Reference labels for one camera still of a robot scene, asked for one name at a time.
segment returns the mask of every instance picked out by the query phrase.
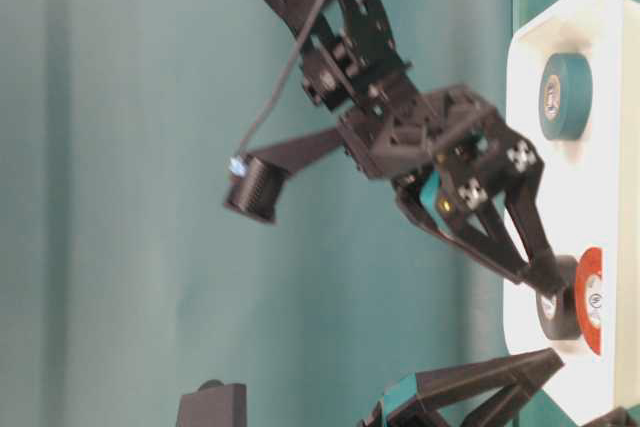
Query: fabric backdrop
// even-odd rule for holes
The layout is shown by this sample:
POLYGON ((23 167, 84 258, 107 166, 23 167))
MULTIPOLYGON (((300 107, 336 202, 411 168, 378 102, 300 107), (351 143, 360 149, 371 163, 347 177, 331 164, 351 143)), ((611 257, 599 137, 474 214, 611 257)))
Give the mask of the fabric backdrop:
MULTIPOLYGON (((421 88, 504 107, 511 0, 384 2, 421 88)), ((292 43, 261 0, 0 19, 0 425, 173 425, 210 378, 248 383, 252 426, 354 425, 409 372, 505 353, 500 280, 342 154, 286 188, 277 227, 221 207, 292 43)), ((260 142, 334 121, 299 82, 260 142)))

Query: black tape roll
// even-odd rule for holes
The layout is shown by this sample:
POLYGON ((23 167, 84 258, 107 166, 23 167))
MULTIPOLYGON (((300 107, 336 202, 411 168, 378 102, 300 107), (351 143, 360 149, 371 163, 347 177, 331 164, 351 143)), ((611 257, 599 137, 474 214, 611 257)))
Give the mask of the black tape roll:
POLYGON ((550 299, 536 294, 538 319, 549 340, 576 340, 582 335, 574 290, 578 261, 570 255, 559 255, 556 265, 568 286, 550 299))

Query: tape roll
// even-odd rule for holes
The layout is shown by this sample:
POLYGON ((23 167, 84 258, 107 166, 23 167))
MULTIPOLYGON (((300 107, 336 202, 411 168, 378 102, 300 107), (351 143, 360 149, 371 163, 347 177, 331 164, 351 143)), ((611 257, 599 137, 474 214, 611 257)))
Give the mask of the tape roll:
POLYGON ((602 249, 587 250, 578 265, 575 286, 576 312, 587 345, 601 354, 602 249))
POLYGON ((578 261, 570 255, 560 255, 556 265, 568 287, 552 298, 536 294, 538 319, 549 340, 576 340, 581 335, 574 290, 578 261))
POLYGON ((589 120, 593 78, 580 54, 554 54, 542 75, 540 127, 549 140, 578 140, 589 120))

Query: robotic arm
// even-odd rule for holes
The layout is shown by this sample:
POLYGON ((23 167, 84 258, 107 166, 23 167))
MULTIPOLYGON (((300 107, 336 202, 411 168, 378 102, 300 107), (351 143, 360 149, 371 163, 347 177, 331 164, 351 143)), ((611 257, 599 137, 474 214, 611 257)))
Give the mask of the robotic arm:
MULTIPOLYGON (((314 1, 265 0, 296 36, 314 1)), ((535 205, 544 163, 531 142, 464 86, 420 93, 381 0, 329 1, 338 2, 343 29, 334 32, 320 13, 299 40, 303 88, 315 105, 338 114, 337 126, 240 151, 226 205, 273 222, 285 182, 342 147, 366 177, 391 181, 400 210, 421 229, 545 296, 569 288, 535 205), (525 246, 524 259, 496 208, 499 196, 525 246)))

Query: small light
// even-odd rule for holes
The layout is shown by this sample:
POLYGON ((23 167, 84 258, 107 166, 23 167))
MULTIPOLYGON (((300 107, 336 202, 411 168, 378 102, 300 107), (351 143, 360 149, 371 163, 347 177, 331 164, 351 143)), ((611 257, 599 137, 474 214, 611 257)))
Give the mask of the small light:
POLYGON ((229 170, 236 177, 247 175, 247 164, 240 157, 232 157, 229 161, 229 170))

